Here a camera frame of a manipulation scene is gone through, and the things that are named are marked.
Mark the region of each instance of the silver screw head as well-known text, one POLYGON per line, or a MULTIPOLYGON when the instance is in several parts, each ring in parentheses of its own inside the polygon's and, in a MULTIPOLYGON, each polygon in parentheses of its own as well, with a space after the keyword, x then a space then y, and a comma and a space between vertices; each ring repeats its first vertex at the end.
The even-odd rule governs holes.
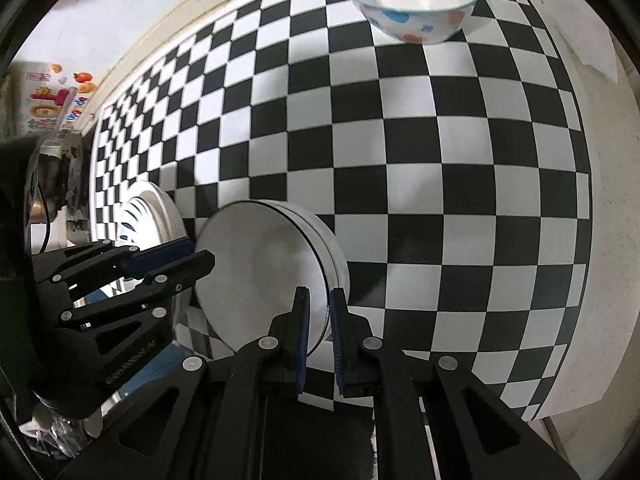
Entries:
POLYGON ((382 339, 379 337, 367 337, 362 342, 362 346, 367 350, 380 350, 382 348, 382 339))
POLYGON ((443 370, 455 370, 458 368, 458 360, 450 355, 443 355, 438 359, 438 365, 443 370))
POLYGON ((265 350, 271 350, 278 346, 278 340, 273 336, 267 335, 258 341, 258 346, 265 350))
POLYGON ((166 316, 166 309, 161 306, 156 306, 155 309, 151 311, 151 315, 157 318, 164 317, 166 316))
POLYGON ((201 366, 202 366, 202 359, 200 359, 195 355, 187 357, 184 361, 182 361, 182 368, 184 368, 188 372, 194 372, 196 370, 200 370, 201 366))

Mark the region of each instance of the white square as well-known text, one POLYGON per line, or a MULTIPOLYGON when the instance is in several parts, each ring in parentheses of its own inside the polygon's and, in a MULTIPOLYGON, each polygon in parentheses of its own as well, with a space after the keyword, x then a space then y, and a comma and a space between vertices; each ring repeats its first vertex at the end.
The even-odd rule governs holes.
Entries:
POLYGON ((287 173, 287 200, 314 214, 333 214, 334 169, 287 173))
POLYGON ((556 343, 564 308, 530 310, 520 348, 542 348, 556 343))
POLYGON ((297 63, 313 57, 329 54, 327 28, 319 28, 289 38, 289 63, 297 63))
POLYGON ((196 189, 181 187, 174 192, 175 206, 182 218, 196 218, 196 189))
POLYGON ((336 168, 386 163, 385 126, 382 120, 334 124, 333 140, 336 168))
POLYGON ((549 361, 546 362, 545 372, 542 374, 542 377, 553 377, 558 371, 558 367, 560 366, 560 361, 562 361, 562 356, 564 356, 564 352, 566 351, 566 345, 558 345, 554 346, 553 351, 551 352, 551 357, 549 361))
POLYGON ((226 64, 225 86, 231 86, 254 74, 255 50, 236 57, 226 64))
POLYGON ((385 119, 436 115, 429 76, 383 78, 380 95, 385 119))
POLYGON ((362 15, 360 9, 353 5, 350 1, 338 2, 326 6, 326 24, 327 27, 337 27, 346 23, 366 22, 367 19, 362 15))
POLYGON ((523 166, 494 166, 495 213, 540 216, 540 172, 523 166))
POLYGON ((531 402, 533 394, 536 392, 539 384, 540 379, 507 383, 502 391, 500 400, 510 408, 527 406, 531 402))
POLYGON ((556 88, 556 78, 544 54, 512 48, 511 55, 522 81, 556 88))
POLYGON ((444 215, 443 265, 493 265, 495 216, 444 215))
POLYGON ((489 121, 484 117, 438 117, 444 164, 493 164, 489 121))
POLYGON ((331 123, 331 88, 316 88, 287 95, 287 130, 331 123))
POLYGON ((254 75, 251 86, 251 104, 257 105, 287 95, 289 66, 278 66, 254 75))
POLYGON ((249 140, 249 176, 287 171, 287 134, 273 134, 249 140))
POLYGON ((582 286, 584 285, 584 273, 586 271, 586 267, 587 266, 585 264, 574 265, 566 306, 578 306, 580 304, 580 296, 582 295, 582 286))
POLYGON ((506 383, 517 356, 517 350, 478 352, 471 371, 484 384, 506 383))
POLYGON ((442 165, 389 164, 386 192, 389 213, 442 214, 442 165))
POLYGON ((567 128, 533 123, 533 133, 540 168, 575 171, 574 147, 567 128))
POLYGON ((540 219, 539 265, 571 265, 574 262, 577 222, 574 218, 540 219))
POLYGON ((567 126, 572 130, 581 130, 578 110, 575 108, 574 96, 566 90, 558 90, 558 92, 560 92, 560 98, 562 99, 562 108, 564 108, 567 126))
POLYGON ((238 18, 234 21, 234 28, 231 32, 231 40, 237 40, 249 32, 253 32, 260 25, 260 10, 255 10, 251 14, 238 18))
POLYGON ((221 88, 200 99, 198 105, 198 124, 204 124, 222 115, 222 103, 224 101, 225 89, 221 88))
POLYGON ((319 9, 326 5, 325 0, 291 0, 290 15, 295 16, 302 12, 307 12, 312 9, 319 9))
POLYGON ((219 146, 229 146, 249 140, 251 136, 251 107, 246 106, 222 115, 219 146))
POLYGON ((274 43, 279 43, 289 37, 291 18, 286 16, 275 22, 268 23, 258 29, 258 36, 255 41, 257 49, 264 48, 274 43))
POLYGON ((423 49, 429 75, 478 75, 469 46, 463 41, 425 45, 423 49))
POLYGON ((529 104, 520 81, 479 77, 486 116, 530 121, 529 104))
POLYGON ((477 352, 484 312, 438 312, 432 352, 477 352))
POLYGON ((183 160, 196 154, 198 146, 198 127, 192 126, 178 135, 175 160, 183 160))
POLYGON ((589 175, 586 173, 576 173, 575 183, 578 199, 578 218, 589 218, 589 175))
POLYGON ((437 310, 440 265, 388 264, 385 308, 437 310))
POLYGON ((386 263, 386 215, 336 215, 335 237, 348 261, 386 263))
POLYGON ((193 176, 196 184, 212 184, 217 182, 220 173, 220 149, 197 153, 194 162, 193 176))
POLYGON ((498 20, 530 25, 518 2, 511 0, 486 0, 486 2, 498 20))

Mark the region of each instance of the checkerboard pattern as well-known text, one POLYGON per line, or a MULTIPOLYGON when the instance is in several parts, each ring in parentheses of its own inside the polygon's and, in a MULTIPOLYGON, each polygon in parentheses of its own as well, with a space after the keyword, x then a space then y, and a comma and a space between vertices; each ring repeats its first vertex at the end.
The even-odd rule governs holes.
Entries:
MULTIPOLYGON (((407 354, 454 355, 530 419, 590 257, 591 168, 566 62, 530 0, 479 0, 462 31, 425 47, 349 0, 243 4, 104 108, 94 237, 114 238, 141 179, 170 194, 193 238, 228 202, 296 203, 335 232, 350 308, 373 332, 407 354)), ((191 318, 177 335, 210 338, 191 318)))

